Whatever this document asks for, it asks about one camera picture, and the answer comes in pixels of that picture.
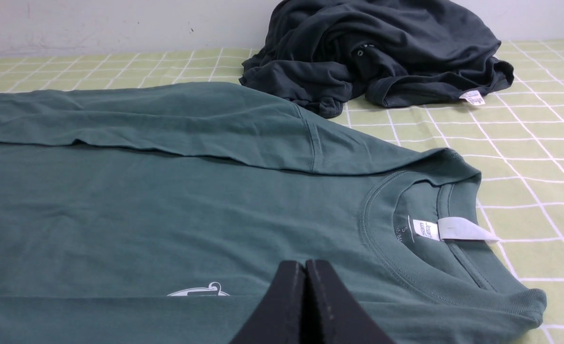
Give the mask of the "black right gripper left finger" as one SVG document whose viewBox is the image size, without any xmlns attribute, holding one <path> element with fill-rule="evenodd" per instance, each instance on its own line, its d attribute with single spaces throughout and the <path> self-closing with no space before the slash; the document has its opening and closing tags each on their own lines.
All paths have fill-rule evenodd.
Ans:
<svg viewBox="0 0 564 344">
<path fill-rule="evenodd" d="M 305 272 L 296 261 L 282 261 L 272 283 L 232 344 L 298 344 Z"/>
</svg>

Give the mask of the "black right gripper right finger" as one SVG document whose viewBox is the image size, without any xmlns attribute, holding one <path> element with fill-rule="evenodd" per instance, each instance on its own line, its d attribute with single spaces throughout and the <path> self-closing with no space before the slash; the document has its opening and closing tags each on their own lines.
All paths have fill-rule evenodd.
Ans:
<svg viewBox="0 0 564 344">
<path fill-rule="evenodd" d="M 326 260 L 305 264 L 307 344 L 393 344 Z"/>
</svg>

